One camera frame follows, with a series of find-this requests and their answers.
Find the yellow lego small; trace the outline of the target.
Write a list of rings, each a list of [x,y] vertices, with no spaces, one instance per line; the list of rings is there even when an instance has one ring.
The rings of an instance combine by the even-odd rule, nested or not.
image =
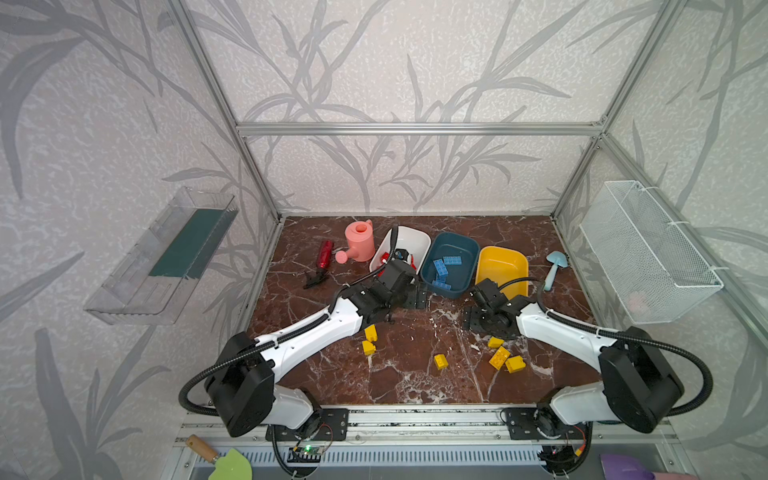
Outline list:
[[[504,340],[496,337],[492,337],[488,341],[488,347],[489,348],[499,348],[504,344]]]

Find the yellow lego long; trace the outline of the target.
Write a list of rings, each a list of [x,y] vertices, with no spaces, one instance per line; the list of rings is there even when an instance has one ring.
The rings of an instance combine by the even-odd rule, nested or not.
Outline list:
[[[510,357],[511,353],[505,347],[500,346],[489,360],[489,364],[499,371],[505,366]]]

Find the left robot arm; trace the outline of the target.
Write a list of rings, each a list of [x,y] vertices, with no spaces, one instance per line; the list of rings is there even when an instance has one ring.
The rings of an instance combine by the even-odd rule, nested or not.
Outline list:
[[[390,258],[383,266],[340,287],[318,312],[273,333],[232,336],[214,365],[188,380],[178,403],[186,411],[219,418],[232,437],[258,426],[283,427],[300,439],[321,429],[323,409],[309,393],[280,380],[307,358],[388,321],[414,287],[416,270]]]

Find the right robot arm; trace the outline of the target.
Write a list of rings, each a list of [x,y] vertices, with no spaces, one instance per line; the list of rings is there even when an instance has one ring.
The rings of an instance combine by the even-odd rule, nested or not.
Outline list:
[[[591,422],[617,422],[650,433],[664,418],[698,409],[713,392],[713,375],[702,359],[654,340],[640,328],[600,328],[547,308],[540,295],[508,298],[490,279],[473,286],[469,294],[475,304],[466,312],[468,330],[502,340],[526,337],[544,342],[599,374],[597,382],[558,387],[538,403],[534,422],[546,438]],[[667,354],[689,361],[701,374],[702,385],[687,402],[681,400],[684,384]]]

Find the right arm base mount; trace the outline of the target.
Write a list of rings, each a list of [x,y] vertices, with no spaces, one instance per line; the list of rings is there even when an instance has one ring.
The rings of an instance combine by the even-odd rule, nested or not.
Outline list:
[[[548,407],[508,407],[501,410],[501,420],[511,440],[565,440],[581,438],[587,425],[567,425]]]

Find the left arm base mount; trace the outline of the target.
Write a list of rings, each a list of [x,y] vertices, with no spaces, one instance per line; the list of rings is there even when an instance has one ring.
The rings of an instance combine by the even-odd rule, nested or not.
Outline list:
[[[346,408],[323,408],[313,413],[297,430],[285,426],[268,426],[266,440],[297,442],[299,440],[344,441],[349,426],[350,410]]]

